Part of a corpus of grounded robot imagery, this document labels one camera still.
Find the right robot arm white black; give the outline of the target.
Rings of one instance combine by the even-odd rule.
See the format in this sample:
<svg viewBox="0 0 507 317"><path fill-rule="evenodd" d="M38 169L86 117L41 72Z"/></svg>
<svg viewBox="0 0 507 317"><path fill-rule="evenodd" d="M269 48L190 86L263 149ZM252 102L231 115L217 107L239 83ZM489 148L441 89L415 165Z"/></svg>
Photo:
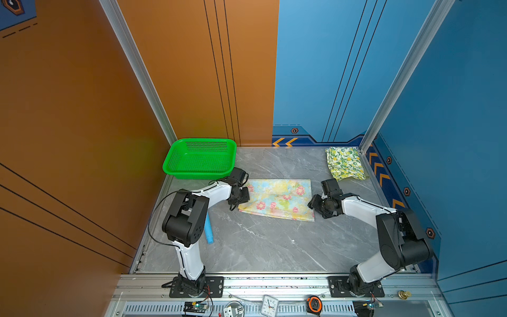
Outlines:
<svg viewBox="0 0 507 317"><path fill-rule="evenodd" d="M347 277L329 277L332 297L383 297L381 280L430 260L433 247L410 209L384 207L355 194L345 194L335 179L321 182L323 194L313 195L308 207L324 219L346 215L377 230L379 251L354 265Z"/></svg>

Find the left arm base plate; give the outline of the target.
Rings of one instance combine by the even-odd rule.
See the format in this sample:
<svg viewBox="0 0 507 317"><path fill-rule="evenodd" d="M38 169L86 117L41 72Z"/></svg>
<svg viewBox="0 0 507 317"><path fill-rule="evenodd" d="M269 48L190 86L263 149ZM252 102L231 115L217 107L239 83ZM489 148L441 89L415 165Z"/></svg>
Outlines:
<svg viewBox="0 0 507 317"><path fill-rule="evenodd" d="M215 299L223 296L223 276L203 276L196 281L185 277L175 277L170 288L170 298L204 298L208 295Z"/></svg>

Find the lemon print skirt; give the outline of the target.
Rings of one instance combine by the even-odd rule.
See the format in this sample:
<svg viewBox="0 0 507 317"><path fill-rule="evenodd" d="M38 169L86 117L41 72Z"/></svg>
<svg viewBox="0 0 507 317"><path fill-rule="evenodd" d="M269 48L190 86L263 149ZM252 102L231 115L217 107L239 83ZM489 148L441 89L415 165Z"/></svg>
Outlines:
<svg viewBox="0 0 507 317"><path fill-rule="evenodd" d="M354 147L330 147L325 150L328 169L336 181L346 178L367 179L359 152Z"/></svg>

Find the green plastic basket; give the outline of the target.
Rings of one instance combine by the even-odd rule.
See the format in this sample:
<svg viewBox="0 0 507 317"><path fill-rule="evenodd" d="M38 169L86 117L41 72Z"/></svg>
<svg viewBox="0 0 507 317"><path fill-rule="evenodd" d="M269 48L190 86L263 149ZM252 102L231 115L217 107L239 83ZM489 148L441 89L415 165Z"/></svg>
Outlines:
<svg viewBox="0 0 507 317"><path fill-rule="evenodd" d="M179 139L171 145L162 169L181 180L224 178L235 166L236 150L236 142L231 139Z"/></svg>

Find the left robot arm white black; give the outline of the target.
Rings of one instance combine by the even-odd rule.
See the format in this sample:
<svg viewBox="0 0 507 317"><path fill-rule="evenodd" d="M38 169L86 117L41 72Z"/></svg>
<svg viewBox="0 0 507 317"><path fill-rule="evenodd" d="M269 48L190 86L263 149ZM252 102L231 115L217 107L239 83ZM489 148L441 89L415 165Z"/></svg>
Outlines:
<svg viewBox="0 0 507 317"><path fill-rule="evenodd" d="M176 247L180 269L171 283L176 295L198 297L207 293L205 266L199 239L206 228L208 209L226 201L230 210L250 200L246 187L249 174L239 168L229 176L213 181L199 190L178 190L162 222L162 232Z"/></svg>

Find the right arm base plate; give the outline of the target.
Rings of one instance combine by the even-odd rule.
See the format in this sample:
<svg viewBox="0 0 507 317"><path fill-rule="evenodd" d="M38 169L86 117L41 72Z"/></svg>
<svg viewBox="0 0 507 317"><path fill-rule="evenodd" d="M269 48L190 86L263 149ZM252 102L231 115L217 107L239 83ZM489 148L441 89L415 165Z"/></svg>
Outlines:
<svg viewBox="0 0 507 317"><path fill-rule="evenodd" d="M333 298L385 297L384 288L380 281L363 283L353 276L329 276L327 282Z"/></svg>

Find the pastel floral skirt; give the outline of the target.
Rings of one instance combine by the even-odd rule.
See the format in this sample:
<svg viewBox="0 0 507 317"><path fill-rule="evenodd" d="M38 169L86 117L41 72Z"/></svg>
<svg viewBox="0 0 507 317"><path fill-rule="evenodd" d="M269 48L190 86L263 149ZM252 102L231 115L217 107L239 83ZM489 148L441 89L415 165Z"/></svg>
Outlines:
<svg viewBox="0 0 507 317"><path fill-rule="evenodd" d="M309 179L251 179L247 182L250 200L238 206L251 215L303 222L314 221L308 207L312 199Z"/></svg>

